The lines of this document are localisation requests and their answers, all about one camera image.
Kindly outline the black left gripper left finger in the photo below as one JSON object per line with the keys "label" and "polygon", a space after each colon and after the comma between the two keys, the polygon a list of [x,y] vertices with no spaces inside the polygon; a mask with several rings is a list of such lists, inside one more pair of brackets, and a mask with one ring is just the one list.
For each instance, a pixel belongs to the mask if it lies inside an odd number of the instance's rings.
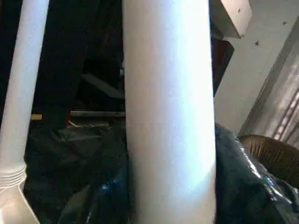
{"label": "black left gripper left finger", "polygon": [[58,220],[59,224],[131,224],[130,167],[121,161],[73,194]]}

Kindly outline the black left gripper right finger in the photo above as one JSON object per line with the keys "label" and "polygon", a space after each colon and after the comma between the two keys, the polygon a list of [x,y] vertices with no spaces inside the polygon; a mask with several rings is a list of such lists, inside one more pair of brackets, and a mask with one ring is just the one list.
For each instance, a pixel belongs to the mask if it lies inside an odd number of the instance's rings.
{"label": "black left gripper right finger", "polygon": [[234,134],[215,126],[216,224],[297,224],[298,190],[245,152]]}

